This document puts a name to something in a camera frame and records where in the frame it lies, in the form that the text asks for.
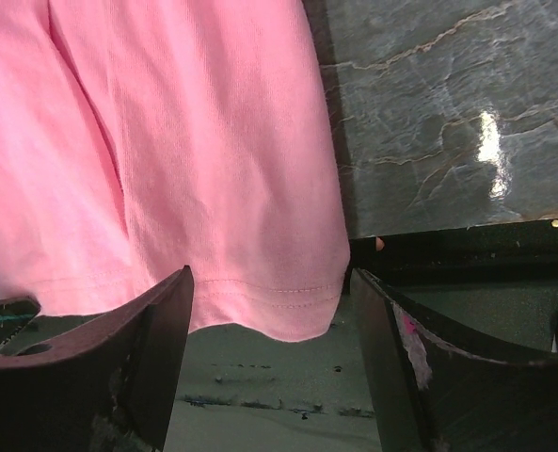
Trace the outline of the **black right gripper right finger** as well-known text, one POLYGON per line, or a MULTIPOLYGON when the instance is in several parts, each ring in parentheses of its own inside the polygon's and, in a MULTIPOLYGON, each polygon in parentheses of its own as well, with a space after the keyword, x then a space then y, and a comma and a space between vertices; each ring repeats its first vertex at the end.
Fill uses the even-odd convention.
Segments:
POLYGON ((558 451, 558 354, 442 315, 356 269, 351 295, 386 451, 558 451))

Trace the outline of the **pink t shirt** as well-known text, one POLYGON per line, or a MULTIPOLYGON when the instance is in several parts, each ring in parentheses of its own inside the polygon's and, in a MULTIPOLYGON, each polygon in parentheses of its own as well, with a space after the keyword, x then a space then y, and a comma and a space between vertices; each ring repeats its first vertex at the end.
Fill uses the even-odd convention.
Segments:
POLYGON ((0 299, 323 335, 350 257, 299 1, 0 1, 0 299))

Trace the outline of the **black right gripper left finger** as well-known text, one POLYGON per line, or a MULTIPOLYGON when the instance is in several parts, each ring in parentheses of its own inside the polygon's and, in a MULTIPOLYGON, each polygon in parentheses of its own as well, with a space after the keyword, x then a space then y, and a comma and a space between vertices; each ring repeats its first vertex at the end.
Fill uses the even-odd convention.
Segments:
POLYGON ((0 299, 0 451, 160 451, 193 304, 184 267, 136 299, 14 354, 40 311, 0 299))

